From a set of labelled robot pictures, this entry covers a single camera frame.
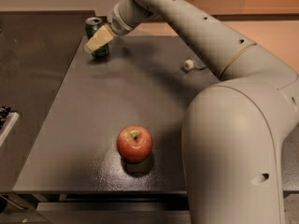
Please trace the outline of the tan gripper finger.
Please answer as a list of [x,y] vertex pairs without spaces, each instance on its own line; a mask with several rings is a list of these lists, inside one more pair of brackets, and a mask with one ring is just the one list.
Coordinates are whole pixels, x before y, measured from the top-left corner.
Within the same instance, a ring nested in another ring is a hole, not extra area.
[[93,53],[104,45],[107,45],[113,38],[111,29],[106,25],[101,26],[85,44],[84,49],[88,53]]

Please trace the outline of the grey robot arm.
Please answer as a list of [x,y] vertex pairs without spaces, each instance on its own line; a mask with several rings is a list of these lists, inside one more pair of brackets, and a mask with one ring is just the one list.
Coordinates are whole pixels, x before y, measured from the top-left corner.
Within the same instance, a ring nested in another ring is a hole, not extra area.
[[218,79],[195,96],[182,125],[192,224],[285,224],[281,152],[299,122],[297,72],[185,0],[120,0],[87,48],[155,16]]

